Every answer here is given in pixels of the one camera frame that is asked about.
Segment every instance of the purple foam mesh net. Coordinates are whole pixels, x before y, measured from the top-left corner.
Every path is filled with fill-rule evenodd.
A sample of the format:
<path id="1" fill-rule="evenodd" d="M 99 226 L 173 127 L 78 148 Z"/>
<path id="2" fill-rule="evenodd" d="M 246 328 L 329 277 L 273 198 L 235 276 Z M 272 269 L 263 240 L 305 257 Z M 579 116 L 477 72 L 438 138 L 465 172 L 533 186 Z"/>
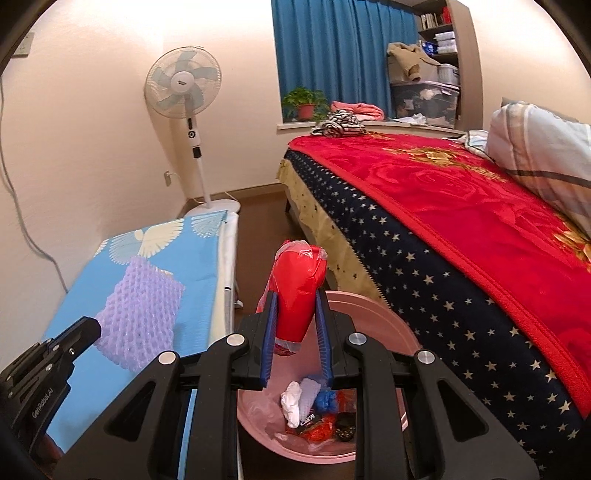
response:
<path id="1" fill-rule="evenodd" d="M 184 286 L 144 257 L 132 257 L 123 279 L 96 319 L 99 351 L 122 368 L 139 372 L 173 348 L 173 326 Z"/>

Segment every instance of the fan grille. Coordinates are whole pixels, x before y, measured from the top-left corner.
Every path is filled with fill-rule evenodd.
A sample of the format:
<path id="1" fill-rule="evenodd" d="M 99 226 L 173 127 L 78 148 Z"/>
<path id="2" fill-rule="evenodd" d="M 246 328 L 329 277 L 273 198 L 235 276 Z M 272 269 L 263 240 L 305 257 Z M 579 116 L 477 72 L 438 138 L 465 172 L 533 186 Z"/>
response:
<path id="1" fill-rule="evenodd" d="M 199 99 L 198 102 L 188 100 L 187 103 L 187 96 L 173 96 L 175 93 L 166 86 L 167 79 L 177 73 L 179 67 L 188 72 L 207 72 L 206 76 L 194 79 L 195 85 L 203 94 L 202 102 Z M 205 110 L 214 101 L 221 84 L 220 66 L 207 50 L 201 47 L 182 47 L 165 53 L 154 63 L 146 78 L 144 95 L 148 104 L 160 115 L 187 118 Z"/>

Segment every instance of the power cord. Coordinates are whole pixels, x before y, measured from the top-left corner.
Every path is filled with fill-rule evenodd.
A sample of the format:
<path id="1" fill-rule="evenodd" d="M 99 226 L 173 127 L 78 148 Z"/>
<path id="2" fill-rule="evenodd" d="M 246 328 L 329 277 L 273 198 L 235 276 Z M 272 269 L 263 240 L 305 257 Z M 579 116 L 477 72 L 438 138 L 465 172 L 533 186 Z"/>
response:
<path id="1" fill-rule="evenodd" d="M 41 247 L 39 247 L 39 245 L 37 245 L 35 243 L 35 240 L 33 240 L 31 238 L 31 235 L 29 234 L 29 232 L 27 230 L 27 226 L 25 225 L 25 220 L 22 216 L 21 205 L 20 205 L 20 202 L 18 201 L 17 191 L 15 190 L 14 185 L 12 184 L 12 181 L 10 179 L 10 175 L 8 174 L 8 169 L 6 167 L 6 162 L 4 161 L 4 151 L 2 149 L 2 118 L 4 117 L 5 99 L 4 99 L 4 84 L 2 82 L 2 76 L 0 76 L 0 100 L 2 101 L 2 103 L 0 104 L 0 166 L 2 167 L 2 182 L 3 182 L 4 186 L 6 187 L 8 193 L 10 193 L 10 195 L 12 197 L 12 201 L 14 202 L 14 208 L 17 211 L 18 223 L 21 227 L 21 232 L 27 242 L 27 245 L 33 251 L 33 253 L 35 253 L 35 255 L 38 255 L 39 257 L 44 258 L 45 260 L 49 260 L 51 263 L 53 263 L 53 266 L 56 268 L 57 276 L 60 279 L 61 286 L 64 289 L 64 292 L 68 293 L 68 287 L 66 285 L 66 282 L 64 281 L 64 277 L 61 274 L 61 269 L 60 269 L 60 266 L 58 265 L 56 259 L 53 258 L 47 252 L 45 252 L 45 250 L 43 250 Z"/>

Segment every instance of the wall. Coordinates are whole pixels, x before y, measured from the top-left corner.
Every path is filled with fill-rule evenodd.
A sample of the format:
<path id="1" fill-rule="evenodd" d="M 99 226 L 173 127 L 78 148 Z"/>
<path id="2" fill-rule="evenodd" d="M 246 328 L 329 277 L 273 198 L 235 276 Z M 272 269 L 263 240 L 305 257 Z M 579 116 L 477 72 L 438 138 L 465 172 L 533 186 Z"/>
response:
<path id="1" fill-rule="evenodd" d="M 31 235 L 69 285 L 101 240 L 171 219 L 184 203 L 178 184 L 164 184 L 172 167 L 142 94 L 163 50 L 162 6 L 150 3 L 58 0 L 34 26 L 29 58 L 3 75 L 8 170 Z M 2 185 L 0 225 L 1 369 L 40 338 L 63 292 L 27 248 Z"/>
<path id="2" fill-rule="evenodd" d="M 460 0 L 474 21 L 484 91 L 484 128 L 502 98 L 591 122 L 591 79 L 558 25 L 534 0 Z"/>
<path id="3" fill-rule="evenodd" d="M 210 191 L 275 182 L 286 138 L 295 135 L 276 130 L 282 118 L 271 2 L 178 0 L 163 21 L 165 51 L 202 46 L 222 68 L 219 95 L 197 117 Z M 184 124 L 173 130 L 185 191 L 198 196 L 194 163 L 183 148 Z"/>

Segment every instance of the red blanket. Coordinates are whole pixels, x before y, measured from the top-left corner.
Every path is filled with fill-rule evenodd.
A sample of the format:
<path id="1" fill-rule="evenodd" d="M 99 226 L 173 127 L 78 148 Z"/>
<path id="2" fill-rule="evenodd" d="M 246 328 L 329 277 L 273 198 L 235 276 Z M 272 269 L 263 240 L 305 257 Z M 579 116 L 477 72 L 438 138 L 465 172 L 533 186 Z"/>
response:
<path id="1" fill-rule="evenodd" d="M 487 292 L 591 410 L 591 241 L 497 166 L 448 140 L 369 134 L 300 137 Z"/>

